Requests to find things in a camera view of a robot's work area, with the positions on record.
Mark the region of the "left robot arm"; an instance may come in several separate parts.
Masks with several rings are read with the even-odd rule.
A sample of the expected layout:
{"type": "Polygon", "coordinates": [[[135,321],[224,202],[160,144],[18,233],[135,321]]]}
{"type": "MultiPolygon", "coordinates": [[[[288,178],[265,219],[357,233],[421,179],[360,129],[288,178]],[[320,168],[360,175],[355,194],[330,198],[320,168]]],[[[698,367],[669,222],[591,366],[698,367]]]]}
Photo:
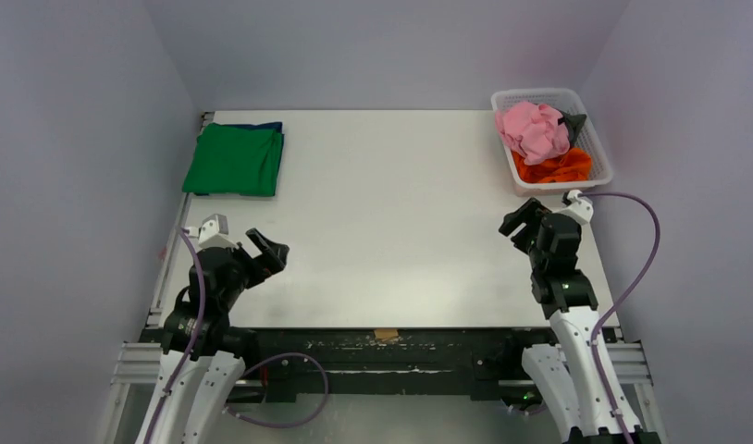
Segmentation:
{"type": "Polygon", "coordinates": [[[245,290],[285,268],[290,251],[255,228],[246,233],[259,251],[255,257],[213,226],[178,234],[191,254],[190,283],[163,324],[139,443],[202,443],[209,437],[236,379],[254,375],[260,365],[254,333],[232,327],[228,314],[245,290]]]}

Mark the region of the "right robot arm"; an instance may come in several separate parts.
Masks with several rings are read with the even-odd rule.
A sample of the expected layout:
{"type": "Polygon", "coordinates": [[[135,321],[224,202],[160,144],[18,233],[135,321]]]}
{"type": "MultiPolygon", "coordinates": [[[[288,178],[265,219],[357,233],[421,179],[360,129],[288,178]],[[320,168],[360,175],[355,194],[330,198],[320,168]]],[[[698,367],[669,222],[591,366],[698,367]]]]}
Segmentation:
{"type": "Polygon", "coordinates": [[[511,374],[530,376],[563,443],[659,443],[623,393],[596,293],[577,266],[583,227],[594,215],[592,196],[568,191],[560,210],[530,198],[503,218],[499,232],[527,255],[533,296],[558,341],[519,341],[506,348],[503,362],[511,374]]]}

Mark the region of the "pink t-shirt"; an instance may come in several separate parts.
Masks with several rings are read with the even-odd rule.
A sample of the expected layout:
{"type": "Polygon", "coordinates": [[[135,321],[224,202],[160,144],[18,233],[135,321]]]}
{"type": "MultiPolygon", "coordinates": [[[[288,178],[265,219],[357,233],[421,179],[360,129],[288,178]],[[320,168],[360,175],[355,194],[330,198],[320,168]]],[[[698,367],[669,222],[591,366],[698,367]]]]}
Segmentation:
{"type": "Polygon", "coordinates": [[[571,148],[562,112],[547,104],[519,102],[497,111],[495,123],[502,142],[528,166],[562,156],[571,148]]]}

